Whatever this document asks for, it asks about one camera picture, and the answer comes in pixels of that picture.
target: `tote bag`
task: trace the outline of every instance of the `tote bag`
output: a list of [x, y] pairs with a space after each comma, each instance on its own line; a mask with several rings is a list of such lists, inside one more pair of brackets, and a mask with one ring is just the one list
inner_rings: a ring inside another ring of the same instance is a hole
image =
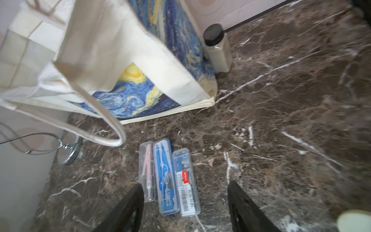
[[103, 117], [113, 125], [113, 118], [125, 124], [209, 107], [216, 92], [202, 43], [177, 0], [76, 0], [37, 84], [2, 86], [1, 99], [19, 111], [37, 105]]

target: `plastic case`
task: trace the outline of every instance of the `plastic case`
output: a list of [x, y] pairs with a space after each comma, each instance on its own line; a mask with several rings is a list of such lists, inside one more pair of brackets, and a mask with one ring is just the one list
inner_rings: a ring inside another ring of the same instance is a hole
[[173, 167], [180, 202], [180, 215], [196, 216], [201, 212], [200, 200], [194, 180], [191, 155], [187, 148], [173, 152]]
[[171, 145], [167, 138], [153, 145], [158, 208], [160, 213], [170, 215], [179, 211], [178, 191], [171, 160]]
[[138, 183], [143, 187], [144, 202], [153, 202], [156, 199], [155, 163], [152, 150], [152, 141], [139, 145]]

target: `white wall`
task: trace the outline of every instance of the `white wall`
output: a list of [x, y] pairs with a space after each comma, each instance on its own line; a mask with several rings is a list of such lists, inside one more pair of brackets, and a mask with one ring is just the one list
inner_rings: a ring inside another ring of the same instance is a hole
[[[44, 110], [49, 115], [67, 121], [68, 112]], [[21, 113], [0, 107], [0, 122], [18, 134], [36, 131], [62, 136], [62, 130]], [[0, 125], [8, 137], [9, 131]], [[58, 144], [49, 136], [33, 135], [24, 139], [32, 148], [50, 149]], [[0, 231], [24, 232], [34, 217], [38, 196], [44, 189], [56, 152], [32, 156], [15, 150], [10, 143], [0, 144]]]
[[201, 33], [220, 23], [228, 29], [285, 0], [184, 0], [196, 20]]
[[0, 0], [0, 44], [3, 41], [6, 29], [17, 15], [23, 0]]

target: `plastic bottle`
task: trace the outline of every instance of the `plastic bottle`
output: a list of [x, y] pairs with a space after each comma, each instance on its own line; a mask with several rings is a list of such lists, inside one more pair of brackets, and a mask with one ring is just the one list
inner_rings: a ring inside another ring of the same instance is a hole
[[204, 32], [206, 52], [215, 72], [229, 72], [232, 66], [232, 53], [220, 24], [209, 26]]

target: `black bottle cap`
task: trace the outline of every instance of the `black bottle cap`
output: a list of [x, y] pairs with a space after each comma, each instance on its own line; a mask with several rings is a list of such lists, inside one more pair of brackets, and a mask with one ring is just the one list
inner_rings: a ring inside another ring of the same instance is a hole
[[204, 32], [204, 40], [207, 46], [217, 45], [223, 39], [223, 37], [223, 28], [218, 23], [209, 26]]

